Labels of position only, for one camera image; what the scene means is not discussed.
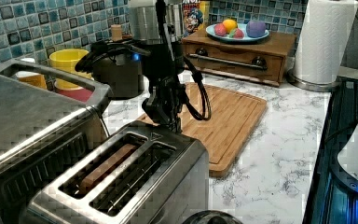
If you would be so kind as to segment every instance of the marble countertop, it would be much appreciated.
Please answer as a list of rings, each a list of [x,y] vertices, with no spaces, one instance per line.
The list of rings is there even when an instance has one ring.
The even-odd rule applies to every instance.
[[[192,81],[188,71],[179,78]],[[203,83],[268,103],[227,176],[210,178],[209,209],[230,213],[243,223],[301,223],[331,94],[289,83],[275,88],[210,75],[204,75]],[[103,113],[109,132],[141,116],[148,95],[145,91],[128,101],[111,102]]]

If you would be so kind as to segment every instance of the orange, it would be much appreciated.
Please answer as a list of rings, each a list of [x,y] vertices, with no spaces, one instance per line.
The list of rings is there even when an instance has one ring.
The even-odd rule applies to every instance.
[[[238,27],[237,22],[234,21],[234,20],[230,20],[230,19],[224,20],[223,25],[225,26],[226,32],[228,34],[231,32],[231,30],[233,30],[233,29]]]

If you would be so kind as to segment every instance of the cereal box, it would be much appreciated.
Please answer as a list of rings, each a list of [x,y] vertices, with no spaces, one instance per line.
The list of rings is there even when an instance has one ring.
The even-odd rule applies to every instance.
[[[185,34],[188,36],[207,26],[210,1],[183,0]]]

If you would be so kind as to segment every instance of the fruit bowl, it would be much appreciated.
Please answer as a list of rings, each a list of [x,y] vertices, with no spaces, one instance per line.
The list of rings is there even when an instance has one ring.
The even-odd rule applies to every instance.
[[[254,41],[257,41],[257,40],[259,40],[259,39],[263,39],[263,38],[269,36],[269,31],[266,30],[266,32],[264,33],[264,35],[262,35],[262,36],[260,36],[260,37],[257,37],[257,38],[249,37],[249,36],[247,36],[247,34],[246,34],[246,24],[241,24],[241,23],[238,24],[238,28],[245,33],[245,37],[243,37],[243,38],[230,38],[230,37],[228,37],[228,34],[226,34],[225,36],[219,36],[219,35],[216,35],[216,34],[214,33],[214,27],[215,27],[215,25],[210,25],[210,26],[208,26],[208,27],[206,28],[206,33],[207,33],[208,35],[211,35],[211,36],[213,36],[213,37],[215,37],[215,38],[218,38],[218,39],[220,39],[220,40],[224,40],[224,41],[227,41],[227,42],[254,42]]]

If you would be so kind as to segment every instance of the drawer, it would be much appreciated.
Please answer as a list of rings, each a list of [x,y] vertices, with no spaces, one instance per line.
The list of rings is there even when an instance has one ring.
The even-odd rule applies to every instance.
[[[189,54],[196,54],[198,49],[205,49],[208,55],[202,58],[189,56]],[[269,80],[273,83],[281,81],[285,63],[283,58],[278,56],[202,44],[185,43],[184,52],[187,58],[201,71],[207,69],[211,73],[233,74],[237,77],[250,77],[261,81]],[[260,66],[247,66],[247,64],[252,64],[252,61],[257,57],[264,59],[267,69],[261,70],[259,69]]]

